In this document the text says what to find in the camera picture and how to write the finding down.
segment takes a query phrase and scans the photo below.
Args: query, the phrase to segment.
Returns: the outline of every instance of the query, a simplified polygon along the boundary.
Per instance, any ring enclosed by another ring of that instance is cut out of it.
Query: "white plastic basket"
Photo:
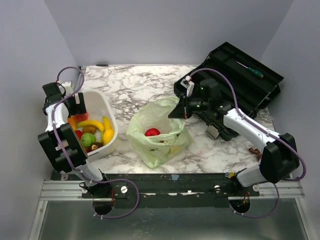
[[[98,90],[85,90],[83,91],[84,102],[86,111],[89,113],[89,120],[97,120],[101,123],[102,116],[106,116],[114,129],[114,135],[111,141],[94,151],[88,153],[88,160],[90,162],[100,159],[110,153],[112,153],[117,147],[117,135],[118,135],[118,125],[116,118],[112,112],[110,104],[106,96]]]

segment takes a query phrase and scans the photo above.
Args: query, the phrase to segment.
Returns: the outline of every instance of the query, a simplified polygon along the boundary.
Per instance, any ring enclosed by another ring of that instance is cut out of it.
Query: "green screwdriver handle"
[[[248,71],[249,71],[250,73],[252,73],[253,75],[255,75],[257,78],[262,79],[262,78],[264,77],[264,75],[263,75],[261,72],[259,72],[258,70],[253,69],[252,67],[249,67],[249,66],[248,66],[247,69],[248,69]]]

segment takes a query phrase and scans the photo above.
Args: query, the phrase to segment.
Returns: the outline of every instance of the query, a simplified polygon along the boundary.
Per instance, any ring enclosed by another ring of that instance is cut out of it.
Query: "black box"
[[[263,78],[252,75],[245,67],[236,61],[260,71],[263,73]],[[275,96],[280,93],[278,84],[284,79],[278,73],[228,42],[211,51],[204,62],[187,75],[202,68],[215,69],[225,75],[234,88],[239,108],[253,119],[257,116],[257,112],[260,109],[265,108]],[[174,83],[174,94],[177,97],[187,91],[186,88],[180,85],[181,80],[187,75]],[[204,79],[217,80],[220,84],[223,100],[233,104],[234,99],[228,84],[218,74],[211,71],[200,71],[192,76],[192,81],[195,83],[192,93],[193,97],[197,97],[198,95],[200,97],[199,83]],[[197,113],[197,115],[204,120],[207,125],[213,124],[209,112]],[[215,121],[213,125],[219,129],[220,136],[226,141],[238,135],[231,129],[226,128],[222,120]]]

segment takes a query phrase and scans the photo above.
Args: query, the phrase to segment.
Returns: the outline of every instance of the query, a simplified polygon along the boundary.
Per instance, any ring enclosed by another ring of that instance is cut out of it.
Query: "plastic fruit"
[[[68,117],[68,123],[71,125],[73,131],[77,130],[77,125],[72,117]]]
[[[111,123],[106,116],[102,117],[102,121],[103,121],[104,130],[111,129]]]
[[[96,120],[86,120],[86,121],[81,121],[77,124],[77,127],[86,127],[86,126],[94,126],[95,128],[99,129],[101,132],[101,136],[103,135],[103,132],[105,131],[104,125]]]
[[[144,135],[146,135],[147,137],[150,137],[150,136],[157,136],[157,135],[160,135],[160,131],[156,128],[150,128],[148,129]]]
[[[96,136],[93,135],[92,133],[87,132],[87,133],[82,134],[81,142],[82,142],[83,146],[85,146],[86,148],[88,148],[95,141],[96,141]]]
[[[80,130],[75,130],[74,132],[75,132],[75,134],[78,136],[78,138],[81,139],[81,136],[82,136],[82,134],[83,134],[82,131],[80,131]]]
[[[82,132],[85,133],[90,133],[90,134],[95,134],[97,131],[97,128],[95,126],[85,126],[82,129]]]
[[[102,137],[103,144],[107,145],[111,141],[111,139],[114,137],[114,134],[115,134],[115,130],[113,130],[112,128],[105,130]]]
[[[82,114],[77,114],[77,115],[74,115],[72,116],[73,119],[76,121],[76,122],[82,122],[82,121],[85,121],[85,120],[88,120],[88,117],[89,117],[89,113],[82,113]]]
[[[94,143],[92,143],[91,145],[90,145],[90,147],[89,147],[89,151],[91,152],[91,151],[94,151],[94,150],[96,150],[96,149],[98,149],[98,148],[101,148],[101,147],[103,147],[104,145],[103,145],[103,143],[101,143],[101,142],[94,142]]]

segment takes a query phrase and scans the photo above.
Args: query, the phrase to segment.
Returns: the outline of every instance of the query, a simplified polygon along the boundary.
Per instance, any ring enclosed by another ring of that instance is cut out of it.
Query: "tomato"
[[[147,137],[150,137],[150,136],[157,136],[157,135],[160,135],[160,131],[156,128],[150,128],[148,129],[144,135],[146,135]]]
[[[82,131],[80,131],[80,130],[75,130],[74,132],[75,132],[75,134],[78,136],[78,138],[81,139]]]

